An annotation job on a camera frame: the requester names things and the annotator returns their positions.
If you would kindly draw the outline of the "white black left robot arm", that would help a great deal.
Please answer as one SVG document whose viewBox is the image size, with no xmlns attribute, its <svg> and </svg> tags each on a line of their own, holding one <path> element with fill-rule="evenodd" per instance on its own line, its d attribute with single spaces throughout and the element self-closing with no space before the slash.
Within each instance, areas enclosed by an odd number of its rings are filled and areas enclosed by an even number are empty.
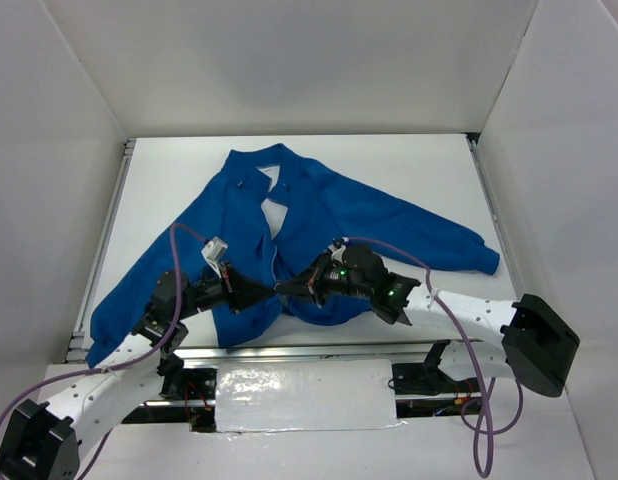
<svg viewBox="0 0 618 480">
<path fill-rule="evenodd" d="M 274 293 L 230 265 L 196 283 L 162 273 L 143 316 L 105 360 L 68 375 L 61 392 L 14 409 L 0 442 L 0 479 L 75 478 L 89 451 L 181 369 L 175 351 L 188 333 L 184 319 L 222 305 L 239 313 Z"/>
</svg>

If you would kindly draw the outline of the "blue zip-up jacket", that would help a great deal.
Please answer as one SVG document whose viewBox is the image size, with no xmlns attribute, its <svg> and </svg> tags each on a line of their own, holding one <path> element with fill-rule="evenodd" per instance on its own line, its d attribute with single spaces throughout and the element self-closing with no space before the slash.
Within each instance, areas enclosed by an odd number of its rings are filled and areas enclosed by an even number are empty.
<svg viewBox="0 0 618 480">
<path fill-rule="evenodd" d="M 91 317 L 95 366 L 140 319 L 160 274 L 201 277 L 201 238 L 219 237 L 225 260 L 265 285 L 305 270 L 337 237 L 378 241 L 379 254 L 443 271 L 494 274 L 499 254 L 471 229 L 347 178 L 282 144 L 231 151 L 222 169 L 179 215 L 184 235 L 161 233 Z"/>
</svg>

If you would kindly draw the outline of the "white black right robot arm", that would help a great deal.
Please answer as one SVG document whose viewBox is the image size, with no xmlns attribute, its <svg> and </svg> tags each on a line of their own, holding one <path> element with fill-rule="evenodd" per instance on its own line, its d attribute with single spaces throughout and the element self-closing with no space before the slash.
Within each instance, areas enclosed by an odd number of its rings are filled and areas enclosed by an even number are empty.
<svg viewBox="0 0 618 480">
<path fill-rule="evenodd" d="M 422 326 L 460 335 L 442 340 L 427 360 L 446 377 L 512 378 L 545 397 L 561 396 L 580 339 L 541 297 L 490 300 L 444 290 L 389 271 L 365 244 L 339 242 L 277 286 L 319 307 L 333 296 L 360 298 L 389 325 Z"/>
</svg>

